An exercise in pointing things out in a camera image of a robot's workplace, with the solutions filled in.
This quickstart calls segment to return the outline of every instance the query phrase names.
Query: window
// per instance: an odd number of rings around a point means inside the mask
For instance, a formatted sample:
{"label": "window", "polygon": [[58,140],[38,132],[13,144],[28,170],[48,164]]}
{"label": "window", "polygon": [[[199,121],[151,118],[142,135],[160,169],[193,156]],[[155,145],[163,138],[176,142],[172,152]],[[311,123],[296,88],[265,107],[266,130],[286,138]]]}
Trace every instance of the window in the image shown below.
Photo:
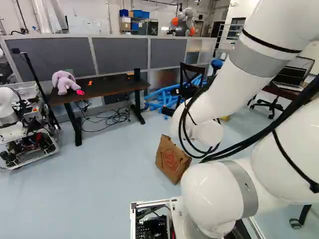
{"label": "window", "polygon": [[233,18],[231,20],[231,25],[229,27],[227,40],[237,40],[239,37],[239,34],[241,33],[246,18],[245,17],[239,17],[239,18]]}

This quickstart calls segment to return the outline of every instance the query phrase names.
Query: desk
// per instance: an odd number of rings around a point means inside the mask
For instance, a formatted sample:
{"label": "desk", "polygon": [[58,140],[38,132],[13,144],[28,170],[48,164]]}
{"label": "desk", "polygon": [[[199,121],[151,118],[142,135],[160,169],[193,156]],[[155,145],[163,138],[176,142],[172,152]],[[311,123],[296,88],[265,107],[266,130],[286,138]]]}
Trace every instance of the desk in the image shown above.
{"label": "desk", "polygon": [[140,110],[140,90],[146,89],[150,86],[149,83],[144,80],[135,82],[133,77],[128,79],[127,74],[113,75],[113,76],[102,76],[88,79],[76,80],[76,83],[81,86],[81,90],[85,92],[84,95],[77,95],[74,91],[70,90],[68,94],[64,96],[58,95],[58,89],[53,88],[49,97],[49,104],[52,106],[64,104],[65,109],[69,115],[75,132],[75,145],[80,146],[82,144],[82,129],[81,129],[81,118],[76,118],[71,102],[86,100],[93,97],[114,95],[123,92],[135,91],[135,103],[131,105],[136,117],[139,119],[141,124],[145,124],[145,120],[141,116]]}
{"label": "desk", "polygon": [[[308,84],[309,83],[303,82],[301,84],[301,86],[303,88],[305,88],[305,87],[307,87]],[[298,97],[298,95],[300,94],[300,91],[292,91],[292,90],[282,89],[282,88],[277,87],[275,84],[270,84],[270,85],[265,86],[262,89],[262,91],[274,94],[274,95],[279,96],[279,97],[283,97],[283,98],[291,100],[291,101],[295,100]],[[314,95],[311,98],[311,100],[314,100],[317,97],[319,97],[318,94]]]}

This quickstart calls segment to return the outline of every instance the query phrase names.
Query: blue stool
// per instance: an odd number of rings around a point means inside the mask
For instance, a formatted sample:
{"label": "blue stool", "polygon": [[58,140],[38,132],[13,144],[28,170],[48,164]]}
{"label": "blue stool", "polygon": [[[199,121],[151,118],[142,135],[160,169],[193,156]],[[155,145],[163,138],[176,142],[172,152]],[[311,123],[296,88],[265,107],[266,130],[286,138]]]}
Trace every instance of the blue stool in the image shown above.
{"label": "blue stool", "polygon": [[216,75],[217,70],[219,70],[223,66],[224,61],[223,60],[214,59],[214,60],[211,61],[210,64],[211,64],[211,66],[213,68],[213,76],[214,76],[214,75]]}

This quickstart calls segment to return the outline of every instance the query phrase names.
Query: pink plush toy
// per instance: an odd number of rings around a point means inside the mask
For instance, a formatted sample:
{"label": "pink plush toy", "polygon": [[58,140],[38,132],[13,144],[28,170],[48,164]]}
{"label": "pink plush toy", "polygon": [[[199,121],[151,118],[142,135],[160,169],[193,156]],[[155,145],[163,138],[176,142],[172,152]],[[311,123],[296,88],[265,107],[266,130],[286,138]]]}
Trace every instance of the pink plush toy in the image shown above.
{"label": "pink plush toy", "polygon": [[66,71],[57,71],[52,75],[52,83],[54,87],[58,87],[58,95],[66,95],[67,89],[80,90],[81,87],[75,83],[74,76]]}

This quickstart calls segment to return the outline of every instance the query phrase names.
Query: orange robot part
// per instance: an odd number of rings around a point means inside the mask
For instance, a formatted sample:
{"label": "orange robot part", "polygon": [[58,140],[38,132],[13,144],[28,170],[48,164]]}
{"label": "orange robot part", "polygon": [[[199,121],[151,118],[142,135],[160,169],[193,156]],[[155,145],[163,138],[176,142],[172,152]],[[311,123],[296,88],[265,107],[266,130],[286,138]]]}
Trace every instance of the orange robot part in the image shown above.
{"label": "orange robot part", "polygon": [[193,36],[194,34],[195,34],[195,27],[192,26],[189,30],[189,35]]}
{"label": "orange robot part", "polygon": [[178,26],[178,18],[177,18],[177,17],[174,17],[174,18],[171,20],[171,23],[172,23],[172,25],[174,25],[174,26]]}

